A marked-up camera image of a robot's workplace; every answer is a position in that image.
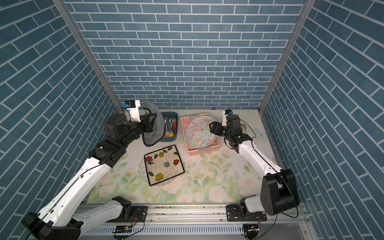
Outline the round colourful doodle plate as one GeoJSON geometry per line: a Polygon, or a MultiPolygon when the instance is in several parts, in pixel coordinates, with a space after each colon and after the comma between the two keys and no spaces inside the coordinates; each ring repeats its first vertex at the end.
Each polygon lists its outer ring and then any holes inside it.
{"type": "Polygon", "coordinates": [[[192,120],[185,131],[185,138],[189,146],[201,149],[210,146],[217,136],[211,133],[210,124],[216,120],[210,116],[200,116],[192,120]]]}

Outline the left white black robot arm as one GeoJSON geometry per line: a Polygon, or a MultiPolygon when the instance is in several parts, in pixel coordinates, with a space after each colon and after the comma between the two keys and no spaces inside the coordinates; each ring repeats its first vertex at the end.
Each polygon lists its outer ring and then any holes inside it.
{"type": "Polygon", "coordinates": [[[107,138],[90,152],[83,166],[53,200],[37,213],[28,213],[22,224],[38,240],[77,240],[89,230],[111,220],[130,221],[131,201],[117,196],[106,204],[77,214],[76,210],[95,184],[126,153],[130,143],[154,133],[155,122],[161,124],[160,113],[139,116],[128,121],[125,114],[115,114],[105,123],[107,138]]]}

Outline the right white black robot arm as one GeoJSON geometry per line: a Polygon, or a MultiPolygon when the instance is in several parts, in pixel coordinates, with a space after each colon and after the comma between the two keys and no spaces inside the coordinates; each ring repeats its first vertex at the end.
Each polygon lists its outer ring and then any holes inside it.
{"type": "Polygon", "coordinates": [[[253,138],[243,133],[241,121],[232,110],[225,110],[222,122],[211,123],[210,131],[223,137],[229,148],[244,157],[262,177],[260,194],[241,199],[239,208],[242,218],[250,221],[261,211],[260,208],[270,216],[297,209],[300,201],[294,173],[289,169],[284,170],[263,154],[253,138]]]}

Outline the grey green cleaning cloth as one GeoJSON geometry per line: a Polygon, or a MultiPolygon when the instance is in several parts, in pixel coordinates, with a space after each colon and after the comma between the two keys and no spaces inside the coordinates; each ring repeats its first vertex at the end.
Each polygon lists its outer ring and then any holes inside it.
{"type": "Polygon", "coordinates": [[[165,130],[165,121],[162,113],[159,111],[159,108],[150,100],[144,101],[144,108],[146,110],[149,110],[151,113],[157,114],[153,131],[151,133],[143,133],[144,145],[147,147],[151,147],[157,144],[163,138],[165,130]]]}

